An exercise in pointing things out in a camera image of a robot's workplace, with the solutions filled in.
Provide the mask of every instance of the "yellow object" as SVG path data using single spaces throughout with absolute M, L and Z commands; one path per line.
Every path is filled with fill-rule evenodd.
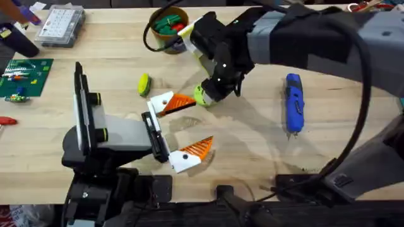
M 5 31 L 3 31 L 2 33 L 0 33 L 1 38 L 6 38 L 11 34 L 11 31 L 6 29 Z
M 143 73 L 138 83 L 138 93 L 140 96 L 145 97 L 147 94 L 149 94 L 151 81 L 152 79 L 149 77 L 149 75 L 147 73 Z

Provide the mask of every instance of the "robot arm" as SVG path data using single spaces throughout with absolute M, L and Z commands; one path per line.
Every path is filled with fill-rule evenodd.
M 356 48 L 319 23 L 325 18 L 353 28 L 364 39 L 373 62 L 373 86 L 404 95 L 400 60 L 404 29 L 399 11 L 348 13 L 328 8 L 319 13 L 296 4 L 287 14 L 250 8 L 227 26 L 213 12 L 195 23 L 191 42 L 215 65 L 208 70 L 210 78 L 202 82 L 205 98 L 218 102 L 232 91 L 239 96 L 244 75 L 254 64 L 292 66 L 361 81 Z
M 338 8 L 318 12 L 295 4 L 285 14 L 250 8 L 227 26 L 209 12 L 194 24 L 190 41 L 203 54 L 199 59 L 210 75 L 201 84 L 203 101 L 219 102 L 233 91 L 239 96 L 244 75 L 255 64 L 292 66 L 362 81 L 357 49 L 345 36 L 320 23 L 326 19 L 349 26 L 362 37 L 373 62 L 373 86 L 404 95 L 401 12 L 347 13 Z M 402 115 L 397 117 L 352 151 L 320 185 L 294 190 L 332 206 L 336 200 L 352 202 L 365 192 L 404 181 L 403 121 Z

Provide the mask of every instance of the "light wood surface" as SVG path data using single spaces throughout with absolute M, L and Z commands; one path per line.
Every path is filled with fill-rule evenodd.
M 186 8 L 191 20 L 216 11 L 230 22 L 246 8 Z M 15 105 L 0 102 L 0 115 L 19 124 L 0 132 L 0 204 L 62 203 L 73 172 L 61 165 L 62 140 L 74 124 L 73 71 L 80 61 L 90 90 L 102 94 L 105 111 L 141 119 L 146 100 L 137 94 L 143 73 L 154 79 L 149 96 L 174 91 L 193 94 L 205 75 L 188 53 L 167 55 L 144 48 L 141 36 L 154 9 L 88 9 L 87 21 L 72 49 L 46 49 L 38 58 L 54 58 L 40 98 Z M 39 14 L 45 18 L 46 11 Z M 35 27 L 27 36 L 33 39 Z M 284 131 L 283 80 L 299 73 L 304 86 L 305 127 L 296 139 Z M 192 107 L 160 119 L 171 150 L 214 136 L 207 161 L 176 175 L 168 163 L 147 156 L 127 166 L 143 174 L 171 174 L 173 201 L 209 201 L 218 184 L 231 184 L 237 195 L 253 200 L 267 195 L 277 173 L 317 172 L 338 156 L 359 111 L 361 84 L 334 76 L 281 66 L 256 66 L 242 87 L 218 105 Z M 359 144 L 400 113 L 396 98 L 373 89 Z M 360 199 L 404 199 L 404 184 L 375 190 Z

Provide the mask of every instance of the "black mount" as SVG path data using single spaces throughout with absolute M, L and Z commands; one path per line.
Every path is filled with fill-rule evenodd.
M 349 204 L 349 201 L 329 189 L 322 181 L 308 183 L 284 192 L 281 191 L 281 189 L 296 183 L 309 180 L 313 176 L 313 174 L 277 175 L 275 177 L 276 187 L 272 187 L 271 190 L 277 193 L 277 198 L 282 202 L 321 204 L 327 207 Z
M 92 107 L 101 105 L 99 93 L 90 93 L 82 66 L 76 62 L 74 73 L 75 107 L 78 118 L 63 139 L 62 164 L 74 170 L 74 178 L 63 208 L 63 226 L 77 219 L 94 221 L 96 226 L 121 213 L 125 202 L 153 204 L 169 202 L 172 177 L 169 175 L 140 176 L 135 168 L 120 166 L 152 154 L 160 162 L 168 160 L 162 136 L 149 112 L 142 114 L 151 148 L 142 151 L 115 151 L 97 146 L 108 140 L 108 130 L 96 129 Z
M 127 201 L 143 204 L 169 202 L 171 187 L 171 176 L 139 176 L 137 169 L 120 168 L 102 176 L 75 173 L 63 218 L 70 225 L 76 219 L 84 219 L 102 226 L 106 220 L 120 214 Z
M 233 186 L 218 185 L 216 197 L 220 202 L 233 210 L 242 226 L 246 227 L 282 227 L 284 226 L 272 216 L 269 209 L 257 202 L 248 202 L 234 195 Z

